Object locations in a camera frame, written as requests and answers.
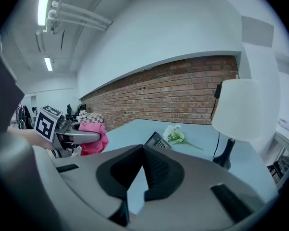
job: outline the white lampshade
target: white lampshade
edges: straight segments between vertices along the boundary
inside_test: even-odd
[[[240,141],[252,141],[262,131],[262,106],[258,83],[251,79],[223,81],[212,126]]]

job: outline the black lamp base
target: black lamp base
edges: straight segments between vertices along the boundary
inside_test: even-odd
[[[230,164],[230,153],[232,151],[232,148],[235,144],[235,140],[234,139],[228,139],[226,148],[223,152],[223,154],[221,154],[220,156],[216,157],[213,159],[213,162],[217,163],[218,165],[220,165],[221,167],[229,170],[231,167]]]

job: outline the lamp cord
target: lamp cord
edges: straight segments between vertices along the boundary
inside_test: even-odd
[[[215,105],[216,105],[216,99],[217,98],[215,98],[213,109],[212,109],[211,116],[210,116],[211,117],[211,121],[212,121],[212,115],[213,115],[213,112],[214,112],[214,109],[215,109]],[[218,140],[217,140],[217,145],[216,145],[216,148],[215,148],[215,151],[214,151],[214,154],[213,154],[213,160],[215,159],[215,153],[217,151],[217,147],[218,147],[219,142],[220,142],[220,132],[218,132]]]

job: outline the flower bouquet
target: flower bouquet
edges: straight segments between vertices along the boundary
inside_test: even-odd
[[[181,131],[181,126],[179,124],[177,124],[175,126],[169,125],[165,129],[163,137],[164,137],[164,140],[167,142],[172,141],[174,143],[189,144],[189,145],[203,151],[203,149],[201,149],[200,147],[195,146],[186,140],[184,134]]]

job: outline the pink cloth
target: pink cloth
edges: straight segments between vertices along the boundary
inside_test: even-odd
[[[81,123],[79,130],[97,132],[101,134],[100,140],[80,145],[82,148],[81,150],[82,156],[101,153],[109,144],[104,123]]]

